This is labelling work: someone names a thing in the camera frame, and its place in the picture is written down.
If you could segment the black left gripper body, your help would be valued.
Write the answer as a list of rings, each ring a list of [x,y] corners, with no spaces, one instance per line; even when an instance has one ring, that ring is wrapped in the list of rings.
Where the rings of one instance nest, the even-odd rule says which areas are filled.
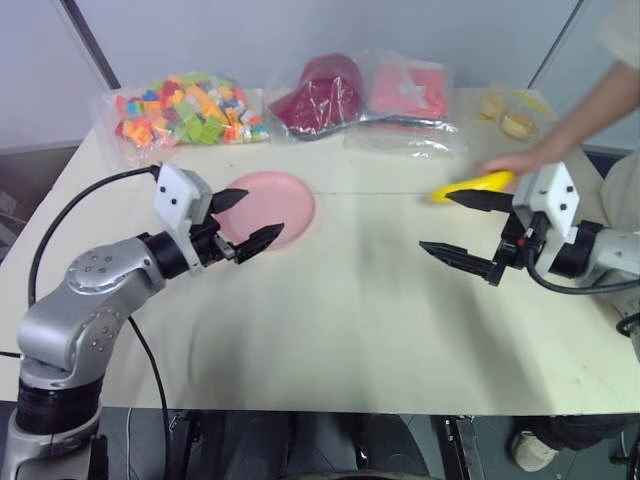
[[[223,260],[237,261],[235,246],[220,235],[220,224],[211,215],[208,215],[201,224],[190,228],[189,238],[204,267]]]

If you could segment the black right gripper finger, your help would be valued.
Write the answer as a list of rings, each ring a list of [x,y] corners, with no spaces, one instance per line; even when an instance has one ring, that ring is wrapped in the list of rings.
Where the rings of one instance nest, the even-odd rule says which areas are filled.
[[[513,211],[513,196],[503,192],[474,189],[455,190],[447,193],[445,198],[464,207],[485,212],[511,213]]]
[[[449,267],[476,275],[493,286],[498,286],[502,278],[502,268],[495,262],[471,255],[464,248],[454,245],[420,241],[419,246],[429,255]]]

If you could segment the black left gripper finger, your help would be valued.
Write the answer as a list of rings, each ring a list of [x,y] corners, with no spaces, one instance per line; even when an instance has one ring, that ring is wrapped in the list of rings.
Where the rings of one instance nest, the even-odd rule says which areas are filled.
[[[284,224],[267,225],[251,233],[249,237],[234,246],[234,262],[242,264],[266,250],[280,235]]]
[[[248,194],[247,190],[238,188],[228,188],[214,193],[211,197],[211,214],[218,215],[233,208]]]

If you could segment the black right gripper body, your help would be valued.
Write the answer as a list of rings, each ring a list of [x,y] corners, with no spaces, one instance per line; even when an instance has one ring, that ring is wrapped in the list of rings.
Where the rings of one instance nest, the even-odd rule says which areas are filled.
[[[543,212],[534,212],[529,220],[522,222],[515,212],[507,217],[493,262],[502,267],[521,270],[526,266],[528,251],[537,259],[546,242],[549,219]]]

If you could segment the person's bare hand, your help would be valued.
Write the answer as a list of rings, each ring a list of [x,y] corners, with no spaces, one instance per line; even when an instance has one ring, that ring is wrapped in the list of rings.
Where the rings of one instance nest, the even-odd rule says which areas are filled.
[[[480,175],[509,171],[522,176],[542,167],[561,161],[572,147],[557,139],[544,139],[531,149],[501,155],[484,162],[478,169]]]

